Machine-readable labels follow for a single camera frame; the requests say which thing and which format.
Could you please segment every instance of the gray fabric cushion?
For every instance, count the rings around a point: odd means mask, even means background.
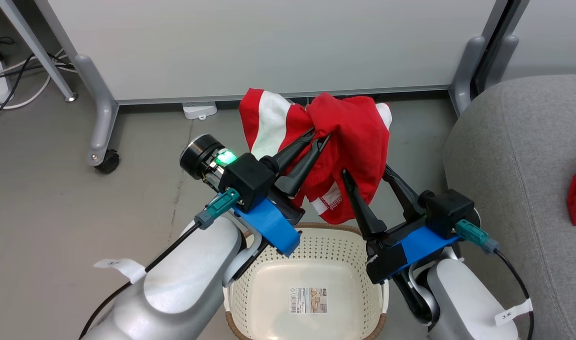
[[[491,87],[456,123],[444,161],[449,187],[475,201],[482,227],[526,282],[534,339],[576,339],[576,227],[566,205],[576,173],[576,75]],[[463,252],[504,307],[523,302],[497,256]],[[526,323],[517,321],[521,336]]]

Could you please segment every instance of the concrete floor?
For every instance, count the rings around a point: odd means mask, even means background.
[[[27,19],[44,47],[58,51],[42,18]],[[16,37],[0,16],[3,35]],[[9,64],[29,54],[21,41],[5,48]],[[75,103],[65,103],[50,84],[32,104],[0,114],[0,340],[78,338],[98,304],[126,281],[93,264],[103,258],[148,263],[209,202],[212,191],[178,166],[190,138],[212,133],[236,153],[247,151],[236,110],[191,122],[176,105],[125,107],[111,143],[121,164],[112,174],[99,174],[85,162],[93,99],[77,76],[65,76],[80,95]],[[24,76],[15,101],[29,98],[45,77]],[[387,162],[418,192],[445,189],[441,149],[456,120],[447,96],[390,95],[383,101],[393,113]],[[388,226],[403,221],[386,183],[370,206]],[[303,221],[321,221],[309,204],[305,209]],[[379,339],[425,334],[391,286]],[[222,309],[200,339],[235,339]]]

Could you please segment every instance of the green connector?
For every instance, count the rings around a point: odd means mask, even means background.
[[[200,211],[193,221],[200,222],[200,228],[206,230],[214,220],[223,213],[226,213],[240,200],[240,194],[233,189],[229,188],[227,191],[223,192],[216,200],[208,204],[206,209]]]
[[[460,222],[456,223],[456,234],[480,247],[489,239],[489,234],[467,220],[460,220]]]
[[[489,234],[467,220],[460,220],[456,223],[456,234],[480,246],[485,254],[493,254],[493,250],[500,246],[497,241],[489,237]]]

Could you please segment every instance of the white label tag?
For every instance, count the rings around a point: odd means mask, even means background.
[[[533,310],[532,300],[527,299],[525,300],[524,303],[521,303],[518,306],[510,308],[509,310],[505,310],[504,312],[496,315],[495,316],[496,325],[502,326],[505,323],[508,323],[508,321],[516,318],[517,316],[531,312],[532,310]]]
[[[138,262],[131,260],[129,258],[123,258],[121,260],[112,260],[106,258],[105,260],[100,260],[95,263],[94,267],[97,268],[113,268],[117,269],[130,279],[130,283],[135,283],[143,276],[145,276],[145,267],[140,265]]]
[[[327,314],[327,289],[290,288],[290,314]]]

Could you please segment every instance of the white plastic basket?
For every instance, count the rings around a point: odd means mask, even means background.
[[[359,230],[324,223],[296,228],[303,233],[290,258],[267,247],[225,289],[233,333],[240,340],[376,338],[385,323],[389,292],[386,284],[374,285],[366,275],[365,241]],[[299,297],[306,303],[296,301]],[[305,305],[309,307],[303,313]]]

